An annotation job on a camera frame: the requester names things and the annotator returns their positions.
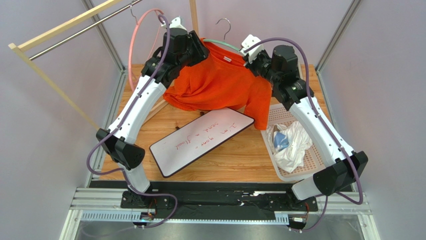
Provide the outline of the green clothes hanger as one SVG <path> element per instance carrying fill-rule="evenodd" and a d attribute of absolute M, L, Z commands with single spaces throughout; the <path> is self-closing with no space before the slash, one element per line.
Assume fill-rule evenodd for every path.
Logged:
<path fill-rule="evenodd" d="M 202 28 L 202 36 L 206 38 L 209 43 L 218 44 L 239 53 L 242 47 L 231 41 L 230 32 L 232 30 L 231 21 L 226 17 L 221 17 L 206 23 Z"/>

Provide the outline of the orange t shirt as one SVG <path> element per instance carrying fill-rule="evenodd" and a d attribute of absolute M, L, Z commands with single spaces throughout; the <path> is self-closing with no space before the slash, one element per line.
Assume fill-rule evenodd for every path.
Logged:
<path fill-rule="evenodd" d="M 254 127 L 265 130 L 272 97 L 271 84 L 245 68 L 240 54 L 211 42 L 204 43 L 204 46 L 209 50 L 208 58 L 184 67 L 163 98 L 184 111 L 225 107 L 244 109 L 243 113 L 254 119 Z"/>

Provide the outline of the white printed t shirt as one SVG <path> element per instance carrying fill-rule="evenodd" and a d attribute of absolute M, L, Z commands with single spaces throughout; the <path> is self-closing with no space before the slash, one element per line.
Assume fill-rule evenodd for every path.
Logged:
<path fill-rule="evenodd" d="M 278 167 L 287 173 L 304 166 L 306 151 L 313 141 L 299 121 L 290 126 L 284 124 L 269 125 L 266 140 Z"/>

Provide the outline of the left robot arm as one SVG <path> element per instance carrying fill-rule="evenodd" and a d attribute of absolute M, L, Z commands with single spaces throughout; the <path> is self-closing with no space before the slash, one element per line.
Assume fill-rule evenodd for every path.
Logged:
<path fill-rule="evenodd" d="M 129 188 L 144 194 L 150 187 L 142 161 L 146 151 L 135 144 L 150 110 L 180 71 L 206 60 L 209 50 L 196 32 L 171 28 L 163 45 L 144 64 L 138 84 L 117 119 L 96 133 L 99 146 L 118 164 Z"/>

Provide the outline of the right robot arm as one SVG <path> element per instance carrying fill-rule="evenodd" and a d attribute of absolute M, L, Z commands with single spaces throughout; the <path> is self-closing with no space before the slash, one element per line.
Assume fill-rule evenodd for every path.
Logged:
<path fill-rule="evenodd" d="M 319 195 L 340 194 L 352 183 L 356 183 L 361 192 L 360 176 L 368 157 L 363 151 L 354 151 L 323 116 L 314 92 L 300 76 L 294 48 L 278 45 L 269 56 L 263 45 L 249 43 L 242 46 L 241 54 L 246 68 L 272 84 L 272 95 L 303 126 L 326 166 L 293 184 L 293 196 L 305 200 Z"/>

